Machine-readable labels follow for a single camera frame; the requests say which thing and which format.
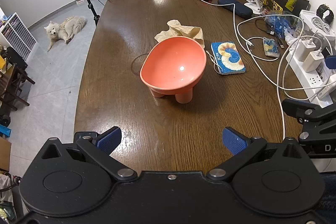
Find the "white dog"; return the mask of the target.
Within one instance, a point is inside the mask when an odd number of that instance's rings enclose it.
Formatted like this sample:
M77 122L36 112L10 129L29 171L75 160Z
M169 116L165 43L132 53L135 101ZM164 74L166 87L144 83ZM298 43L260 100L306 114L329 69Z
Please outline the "white dog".
M87 19L83 16L70 16L58 24L50 21L44 29L50 39L49 52L58 40L64 40L68 44L86 25Z

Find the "white power strip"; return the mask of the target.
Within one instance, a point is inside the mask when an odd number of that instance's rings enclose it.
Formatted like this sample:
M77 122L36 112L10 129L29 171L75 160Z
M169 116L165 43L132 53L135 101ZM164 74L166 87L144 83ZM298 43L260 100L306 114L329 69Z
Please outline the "white power strip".
M294 74L297 76L301 86L305 89L307 97L309 97L309 102L319 105L321 107L326 107L333 104L333 100L330 94L326 94L322 99L319 99L317 96L313 97L315 93L318 93L321 90L321 85L325 85L325 81L330 76L330 82L332 83L335 70L330 70L325 62L322 61L317 67L316 71L306 72L302 68L303 62L298 61L295 56L293 56L293 51L289 51L287 57L287 62L289 63L291 69L294 71Z

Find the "dark blue glasses case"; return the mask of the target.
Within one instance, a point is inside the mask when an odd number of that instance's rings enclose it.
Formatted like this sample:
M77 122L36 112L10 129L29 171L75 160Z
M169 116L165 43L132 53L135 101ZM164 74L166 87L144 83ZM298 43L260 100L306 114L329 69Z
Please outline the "dark blue glasses case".
M237 0L218 0L218 5L224 7L226 10L229 10L242 19L252 18L252 9Z

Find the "dark wooden chair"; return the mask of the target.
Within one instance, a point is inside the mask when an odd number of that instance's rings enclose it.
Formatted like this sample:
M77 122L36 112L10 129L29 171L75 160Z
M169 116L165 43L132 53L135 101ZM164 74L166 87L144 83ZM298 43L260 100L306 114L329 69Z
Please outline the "dark wooden chair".
M14 106L15 101L29 106L30 104L20 97L22 93L21 84L28 81L34 85L26 68L28 67L24 59L12 47L1 48L1 104L17 111Z

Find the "blue plastic bag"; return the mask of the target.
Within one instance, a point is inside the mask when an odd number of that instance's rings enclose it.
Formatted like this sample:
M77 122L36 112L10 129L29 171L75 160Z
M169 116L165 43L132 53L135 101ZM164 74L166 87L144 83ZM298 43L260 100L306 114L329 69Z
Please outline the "blue plastic bag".
M265 22L277 37L285 39L288 34L295 37L295 28L298 23L296 17L290 15L272 15L267 16Z

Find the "beige cleaning cloth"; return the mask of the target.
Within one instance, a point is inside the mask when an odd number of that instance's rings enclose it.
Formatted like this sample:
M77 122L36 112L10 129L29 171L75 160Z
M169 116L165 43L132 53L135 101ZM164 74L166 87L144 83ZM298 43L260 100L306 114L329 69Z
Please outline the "beige cleaning cloth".
M167 22L169 29L167 31L161 31L157 34L154 39L160 43L165 39L176 37L176 36L184 36L187 38L194 39L198 42L202 48L205 48L205 40L203 36L203 30L200 27L196 26L184 26L176 20L169 20Z

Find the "orange footed bowl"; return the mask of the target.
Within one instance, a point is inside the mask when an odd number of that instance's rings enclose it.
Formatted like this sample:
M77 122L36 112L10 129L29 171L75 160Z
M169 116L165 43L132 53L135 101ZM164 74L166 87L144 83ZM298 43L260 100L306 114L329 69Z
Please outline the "orange footed bowl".
M155 98L175 96L177 102L189 103L206 63L205 50L198 42L175 36L152 48L139 75Z

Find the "blue patterned sponge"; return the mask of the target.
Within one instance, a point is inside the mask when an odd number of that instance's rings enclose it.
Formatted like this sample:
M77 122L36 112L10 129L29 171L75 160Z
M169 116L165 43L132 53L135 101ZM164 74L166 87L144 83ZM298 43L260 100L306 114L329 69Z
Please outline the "blue patterned sponge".
M210 58L216 73L220 75L236 75L245 73L245 65L233 42L211 43Z

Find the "white drawer shelf unit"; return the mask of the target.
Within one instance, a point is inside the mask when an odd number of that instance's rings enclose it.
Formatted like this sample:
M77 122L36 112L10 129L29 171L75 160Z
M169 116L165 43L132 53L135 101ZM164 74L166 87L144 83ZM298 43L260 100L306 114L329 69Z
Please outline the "white drawer shelf unit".
M27 61L37 40L15 12L1 25L1 45L4 48L12 47L24 61Z

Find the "black wristwatch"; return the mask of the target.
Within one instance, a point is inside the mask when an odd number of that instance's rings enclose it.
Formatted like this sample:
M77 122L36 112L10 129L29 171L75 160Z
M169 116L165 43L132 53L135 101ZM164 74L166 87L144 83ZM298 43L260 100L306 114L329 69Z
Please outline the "black wristwatch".
M331 25L334 20L334 13L326 4L322 4L318 7L316 15L328 25Z

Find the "white phone charger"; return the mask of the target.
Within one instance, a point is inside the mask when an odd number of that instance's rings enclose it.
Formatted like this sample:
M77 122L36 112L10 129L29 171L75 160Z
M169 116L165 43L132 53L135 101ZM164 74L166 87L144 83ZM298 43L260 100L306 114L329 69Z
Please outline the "white phone charger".
M315 71L323 59L321 50L311 51L303 62L302 68L306 73Z
M313 41L313 38L310 38L309 40L300 40L298 42L294 56L298 61L304 62L309 53L314 51L315 48L316 45Z

